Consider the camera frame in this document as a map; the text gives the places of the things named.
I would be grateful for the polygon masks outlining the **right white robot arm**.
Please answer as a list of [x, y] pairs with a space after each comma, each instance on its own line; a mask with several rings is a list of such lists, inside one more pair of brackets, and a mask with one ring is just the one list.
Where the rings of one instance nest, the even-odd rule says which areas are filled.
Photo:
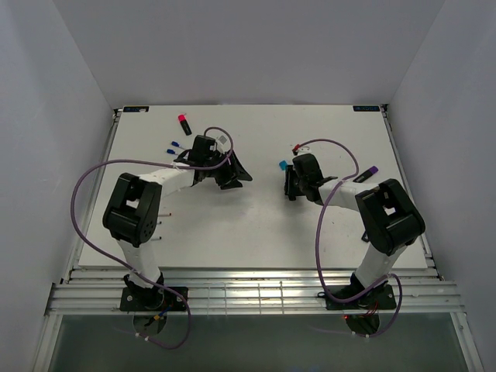
[[367, 308], [378, 298], [374, 284], [385, 280], [401, 254], [425, 232], [425, 222], [401, 183], [387, 179], [379, 184], [323, 177], [320, 170], [306, 172], [288, 165], [284, 193], [289, 200], [305, 196], [322, 207], [335, 206], [358, 212], [368, 247], [350, 279], [350, 298]]

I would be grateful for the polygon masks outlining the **purple cap highlighter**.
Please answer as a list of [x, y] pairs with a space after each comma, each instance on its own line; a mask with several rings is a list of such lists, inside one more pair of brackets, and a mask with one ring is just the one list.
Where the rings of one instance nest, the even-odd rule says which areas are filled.
[[355, 183], [363, 183], [366, 180], [370, 179], [372, 176], [374, 176], [378, 172], [378, 168], [376, 166], [372, 166], [368, 168], [366, 171], [364, 171], [362, 174], [358, 175], [353, 179], [353, 182]]

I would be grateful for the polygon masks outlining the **pink cap highlighter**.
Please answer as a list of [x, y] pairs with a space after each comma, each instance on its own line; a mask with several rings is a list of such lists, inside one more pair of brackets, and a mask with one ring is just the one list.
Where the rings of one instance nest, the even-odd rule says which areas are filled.
[[183, 131], [184, 131], [184, 134], [185, 134], [186, 136], [190, 136], [190, 135], [192, 134], [192, 131], [191, 131], [191, 127], [189, 126], [189, 123], [188, 123], [188, 121], [187, 121], [187, 119], [186, 119], [185, 115], [184, 115], [184, 114], [180, 114], [180, 115], [177, 117], [177, 119], [178, 119], [178, 122], [179, 122], [179, 124], [180, 124], [181, 128], [182, 128], [182, 129], [183, 129]]

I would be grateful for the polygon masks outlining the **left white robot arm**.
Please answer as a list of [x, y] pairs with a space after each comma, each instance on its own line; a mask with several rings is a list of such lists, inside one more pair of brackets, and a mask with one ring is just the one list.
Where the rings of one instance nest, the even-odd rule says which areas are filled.
[[148, 174], [121, 174], [103, 216], [103, 226], [123, 251], [131, 266], [127, 284], [137, 286], [138, 301], [147, 309], [159, 308], [164, 290], [155, 285], [161, 272], [154, 257], [151, 239], [158, 225], [160, 202], [184, 188], [212, 178], [222, 190], [241, 188], [252, 176], [237, 156], [219, 150], [194, 155], [185, 150], [171, 167]]

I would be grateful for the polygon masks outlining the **blue cap highlighter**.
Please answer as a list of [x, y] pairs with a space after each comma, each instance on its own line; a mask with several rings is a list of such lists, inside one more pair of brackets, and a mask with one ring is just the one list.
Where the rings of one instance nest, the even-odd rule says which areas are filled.
[[288, 167], [288, 162], [286, 160], [282, 160], [278, 163], [278, 166], [282, 171], [285, 171]]

